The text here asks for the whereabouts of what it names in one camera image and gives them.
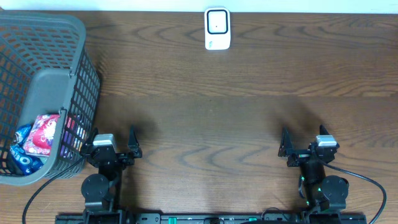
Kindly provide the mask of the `blue Oreo cookie pack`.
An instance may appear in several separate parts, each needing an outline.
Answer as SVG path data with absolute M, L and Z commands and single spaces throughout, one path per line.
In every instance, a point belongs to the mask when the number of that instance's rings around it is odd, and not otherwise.
M 10 146 L 12 159 L 24 175 L 31 175 L 41 169 L 44 165 L 38 157 L 26 154 L 23 149 L 31 129 L 32 126 L 30 124 L 20 126 L 14 133 L 12 144 Z

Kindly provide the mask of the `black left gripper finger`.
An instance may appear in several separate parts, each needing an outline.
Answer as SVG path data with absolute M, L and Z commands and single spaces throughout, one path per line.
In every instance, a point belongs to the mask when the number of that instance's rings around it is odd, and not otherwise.
M 91 133 L 89 133 L 86 141 L 83 144 L 83 149 L 89 149 L 93 146 L 94 139 L 98 134 L 98 128 L 94 128 Z
M 129 139 L 128 139 L 127 146 L 132 152 L 138 152 L 140 150 L 140 145 L 139 145 L 138 140 L 136 138 L 134 126 L 130 127 Z

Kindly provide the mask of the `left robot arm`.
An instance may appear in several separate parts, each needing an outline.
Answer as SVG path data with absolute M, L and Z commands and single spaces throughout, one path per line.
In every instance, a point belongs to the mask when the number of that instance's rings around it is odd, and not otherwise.
M 128 152 L 116 151 L 113 134 L 100 134 L 97 129 L 83 144 L 80 155 L 93 167 L 96 174 L 89 175 L 81 185 L 85 198 L 83 223 L 135 223 L 135 216 L 120 206 L 123 171 L 142 157 L 142 149 L 134 127 L 129 130 Z

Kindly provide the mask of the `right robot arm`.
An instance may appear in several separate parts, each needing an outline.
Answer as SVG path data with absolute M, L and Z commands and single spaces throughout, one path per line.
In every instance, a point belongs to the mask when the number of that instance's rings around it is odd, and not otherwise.
M 298 190 L 307 202 L 300 219 L 305 223 L 341 223 L 340 211 L 346 208 L 349 183 L 325 173 L 325 166 L 335 159 L 339 147 L 322 125 L 306 149 L 296 149 L 287 128 L 282 129 L 278 156 L 287 158 L 287 166 L 300 168 Z

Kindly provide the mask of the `red purple snack pack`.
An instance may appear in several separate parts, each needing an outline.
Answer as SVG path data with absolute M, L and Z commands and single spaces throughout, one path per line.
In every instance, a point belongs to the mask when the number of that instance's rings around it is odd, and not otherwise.
M 51 153 L 55 129 L 60 115 L 38 115 L 23 145 L 26 154 L 48 157 Z

